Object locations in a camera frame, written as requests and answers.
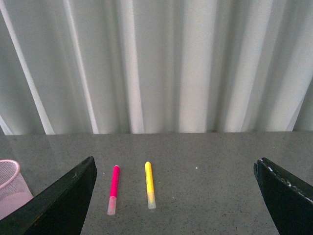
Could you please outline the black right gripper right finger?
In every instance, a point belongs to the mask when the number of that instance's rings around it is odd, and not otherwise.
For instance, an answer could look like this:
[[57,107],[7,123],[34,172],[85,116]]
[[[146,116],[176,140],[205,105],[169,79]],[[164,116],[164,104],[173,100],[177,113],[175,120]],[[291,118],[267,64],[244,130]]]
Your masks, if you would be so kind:
[[269,214],[281,235],[313,233],[313,187],[267,158],[254,175]]

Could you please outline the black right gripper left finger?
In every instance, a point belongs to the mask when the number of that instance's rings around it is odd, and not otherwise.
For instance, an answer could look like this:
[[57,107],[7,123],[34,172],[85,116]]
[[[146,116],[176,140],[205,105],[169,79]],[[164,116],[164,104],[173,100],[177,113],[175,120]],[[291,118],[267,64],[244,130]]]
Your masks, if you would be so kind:
[[87,157],[24,206],[0,222],[2,235],[79,235],[97,177]]

